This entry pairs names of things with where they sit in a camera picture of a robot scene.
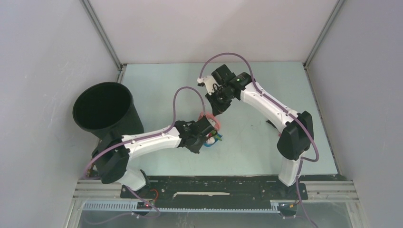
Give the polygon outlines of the pink hand brush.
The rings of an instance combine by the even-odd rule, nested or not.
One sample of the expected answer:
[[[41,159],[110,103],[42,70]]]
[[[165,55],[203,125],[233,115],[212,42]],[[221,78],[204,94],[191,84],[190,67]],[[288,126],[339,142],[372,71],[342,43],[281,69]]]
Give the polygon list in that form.
[[[203,113],[201,112],[198,120],[200,120],[203,116],[205,116],[207,118],[207,120],[212,124],[212,126],[214,127],[214,129],[216,131],[219,131],[221,129],[221,123],[220,121],[212,114],[209,112]]]

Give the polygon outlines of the blue dustpan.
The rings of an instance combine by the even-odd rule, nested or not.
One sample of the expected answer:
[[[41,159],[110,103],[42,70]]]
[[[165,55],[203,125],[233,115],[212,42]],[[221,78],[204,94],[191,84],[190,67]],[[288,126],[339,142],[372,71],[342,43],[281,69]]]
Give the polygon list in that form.
[[[219,134],[219,133],[214,135],[214,136],[212,136],[212,137],[210,137],[210,138],[208,138],[203,145],[205,147],[211,147],[218,141],[222,141],[222,135]]]

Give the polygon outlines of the black paper scrap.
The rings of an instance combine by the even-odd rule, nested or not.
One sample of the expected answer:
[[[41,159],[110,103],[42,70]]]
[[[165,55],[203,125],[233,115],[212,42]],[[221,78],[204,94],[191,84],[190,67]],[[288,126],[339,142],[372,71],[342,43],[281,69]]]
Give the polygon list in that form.
[[[273,126],[275,129],[278,129],[270,120],[266,121],[268,124],[270,124],[271,126]]]

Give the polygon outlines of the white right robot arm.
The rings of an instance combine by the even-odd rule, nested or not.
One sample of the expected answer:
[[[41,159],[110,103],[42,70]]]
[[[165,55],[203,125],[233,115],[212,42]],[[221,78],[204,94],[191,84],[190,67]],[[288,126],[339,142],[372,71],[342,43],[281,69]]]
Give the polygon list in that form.
[[[238,99],[262,113],[279,134],[277,149],[282,156],[281,170],[276,186],[277,194],[284,199],[296,191],[294,183],[300,172],[300,161],[314,139],[312,115],[286,107],[265,91],[251,74],[239,75],[221,65],[210,75],[197,79],[198,86],[207,90],[206,98],[213,115],[224,113],[233,99]]]

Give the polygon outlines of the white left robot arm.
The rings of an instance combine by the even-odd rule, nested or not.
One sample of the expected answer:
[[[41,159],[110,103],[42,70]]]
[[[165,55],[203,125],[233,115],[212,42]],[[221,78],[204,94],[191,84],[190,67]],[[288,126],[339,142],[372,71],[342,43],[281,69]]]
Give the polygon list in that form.
[[[199,154],[201,147],[221,127],[214,117],[201,115],[197,121],[175,121],[158,131],[123,135],[112,140],[102,150],[92,154],[98,177],[103,184],[120,183],[139,198],[148,196],[149,179],[139,168],[129,164],[136,158],[163,149],[186,148]]]

